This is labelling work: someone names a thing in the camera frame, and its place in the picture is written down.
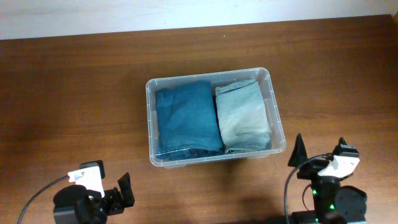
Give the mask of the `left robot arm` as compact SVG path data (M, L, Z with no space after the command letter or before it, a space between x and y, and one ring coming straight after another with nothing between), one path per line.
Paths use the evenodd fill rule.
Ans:
M129 173L119 180L119 187L103 188L103 161L82 163L68 173L73 185L58 191L53 197L53 217L57 224L105 224L108 217L119 215L133 207L135 198Z

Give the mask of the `dark blue jeans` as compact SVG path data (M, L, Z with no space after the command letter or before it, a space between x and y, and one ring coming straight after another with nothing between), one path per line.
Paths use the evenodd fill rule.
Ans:
M159 131L156 158L177 161L223 153L209 81L161 89L155 93L155 105Z

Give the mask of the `light blue jeans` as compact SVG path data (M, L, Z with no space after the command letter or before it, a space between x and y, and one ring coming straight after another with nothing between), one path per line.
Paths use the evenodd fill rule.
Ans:
M225 153L271 149L272 131L261 89L255 78L218 86L215 95Z

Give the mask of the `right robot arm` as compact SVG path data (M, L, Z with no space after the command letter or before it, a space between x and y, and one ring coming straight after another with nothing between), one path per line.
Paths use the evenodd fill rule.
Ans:
M300 134L288 162L293 170L284 186L284 215L287 223L366 223L366 192L341 181L351 177L360 162L354 146L339 138L333 152L309 158ZM293 175L309 180L306 186L312 190L314 209L288 211L287 192Z

